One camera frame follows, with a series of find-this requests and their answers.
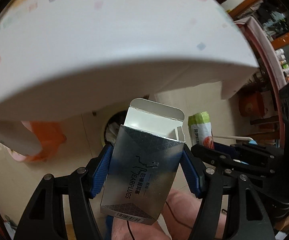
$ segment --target green and white package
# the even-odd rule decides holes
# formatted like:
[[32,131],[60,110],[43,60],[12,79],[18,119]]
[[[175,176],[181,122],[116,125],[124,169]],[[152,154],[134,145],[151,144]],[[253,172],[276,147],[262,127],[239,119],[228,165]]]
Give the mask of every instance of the green and white package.
[[214,149],[211,123],[208,112],[201,112],[189,116],[188,126],[192,146],[198,143],[205,147]]

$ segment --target tiled floor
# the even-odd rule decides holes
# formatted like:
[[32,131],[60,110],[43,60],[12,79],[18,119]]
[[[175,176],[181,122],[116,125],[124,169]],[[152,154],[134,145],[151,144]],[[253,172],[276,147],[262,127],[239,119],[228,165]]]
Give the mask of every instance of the tiled floor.
[[[201,111],[208,111],[214,135],[245,135],[252,132],[249,119],[240,116],[238,98],[220,99],[221,83],[202,84],[193,88],[179,89],[157,95],[151,100],[174,106],[183,110],[186,120],[183,124],[186,142],[191,146],[187,117]],[[128,102],[116,106],[122,110]],[[16,223],[19,222],[33,191],[46,173],[55,177],[70,174],[78,167],[85,166],[89,159],[98,155],[101,150],[101,134],[110,116],[112,108],[99,111],[97,116],[84,114],[74,116],[62,122],[62,129],[67,142],[61,145],[58,154],[46,162],[17,163],[0,145],[0,212],[7,214]],[[219,142],[231,144],[233,141],[219,139]],[[189,192],[181,167],[176,174],[173,187]],[[91,201],[94,216],[100,231],[105,232],[105,215],[100,213],[102,193]],[[65,220],[71,223],[68,198],[64,197]]]

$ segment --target box flap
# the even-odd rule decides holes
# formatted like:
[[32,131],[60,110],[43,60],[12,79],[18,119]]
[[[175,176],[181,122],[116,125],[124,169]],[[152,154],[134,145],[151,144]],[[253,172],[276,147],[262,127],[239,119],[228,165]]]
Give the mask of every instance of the box flap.
[[136,98],[130,103],[124,125],[184,142],[183,121],[180,109]]

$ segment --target barcode sticker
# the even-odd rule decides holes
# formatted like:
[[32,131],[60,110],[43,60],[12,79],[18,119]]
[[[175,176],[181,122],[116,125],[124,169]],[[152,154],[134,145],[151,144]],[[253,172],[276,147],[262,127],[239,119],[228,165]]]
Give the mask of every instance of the barcode sticker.
[[136,217],[133,217],[133,216],[130,216],[130,215],[122,214],[120,212],[117,212],[115,214],[115,217],[118,217],[118,218],[121,218],[121,219],[125,219],[125,220],[129,220],[129,221],[132,221],[132,222],[137,222],[137,223],[141,223],[143,221],[143,219],[141,219],[141,218],[136,218]]

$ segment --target black mount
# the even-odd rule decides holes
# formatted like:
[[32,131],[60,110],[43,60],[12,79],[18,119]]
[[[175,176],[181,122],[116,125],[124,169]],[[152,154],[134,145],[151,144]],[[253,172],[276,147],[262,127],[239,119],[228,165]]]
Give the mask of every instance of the black mount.
[[[289,215],[289,84],[280,91],[286,126],[285,150],[252,144],[215,143],[215,149],[184,146],[181,166],[192,193],[202,198],[190,240],[213,240],[223,195],[229,195],[223,239],[274,240],[273,227]],[[15,240],[67,239],[62,195],[69,195],[77,240],[102,239],[89,199],[101,191],[111,145],[72,174],[46,174],[33,193]]]

